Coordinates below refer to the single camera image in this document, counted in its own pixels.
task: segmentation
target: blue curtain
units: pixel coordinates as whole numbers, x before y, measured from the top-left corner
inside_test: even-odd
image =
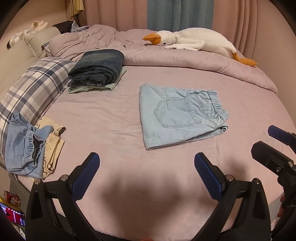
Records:
[[[159,31],[212,28],[214,0],[147,0],[147,27]]]

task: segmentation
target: jeans back pocket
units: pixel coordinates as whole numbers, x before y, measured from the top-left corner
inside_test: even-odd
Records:
[[[25,152],[25,137],[23,135],[17,135],[13,144],[13,158],[22,158]]]
[[[197,121],[188,97],[161,100],[154,110],[154,115],[165,128],[187,127],[201,123]]]

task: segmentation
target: beige pillow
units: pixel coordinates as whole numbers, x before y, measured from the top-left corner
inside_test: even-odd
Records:
[[[9,88],[37,60],[24,40],[17,42],[15,46],[0,56],[0,101]]]
[[[41,49],[41,46],[59,34],[60,32],[56,27],[50,27],[34,34],[30,34],[29,36],[26,36],[24,40],[31,48],[34,56],[38,59],[42,59],[46,57],[46,53],[45,50]]]

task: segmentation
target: dog plush toy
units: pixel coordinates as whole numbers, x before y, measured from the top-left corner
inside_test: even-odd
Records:
[[[17,42],[21,41],[22,39],[26,38],[30,34],[33,34],[37,31],[40,31],[42,29],[45,29],[48,27],[48,22],[44,21],[35,21],[31,24],[30,28],[25,29],[24,31],[18,32],[15,35],[13,35],[10,39],[10,41],[7,44],[7,48],[13,47]]]
[[[231,42],[222,34],[207,28],[187,28],[179,32],[166,30],[146,35],[143,40],[166,49],[203,50],[233,58],[238,62],[255,67],[257,63],[248,58],[240,58]]]

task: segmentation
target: pink curtain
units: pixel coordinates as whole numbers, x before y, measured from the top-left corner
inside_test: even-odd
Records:
[[[147,0],[84,0],[80,26],[103,24],[127,31],[147,28]]]
[[[257,0],[215,0],[212,30],[223,34],[252,58],[257,29]]]

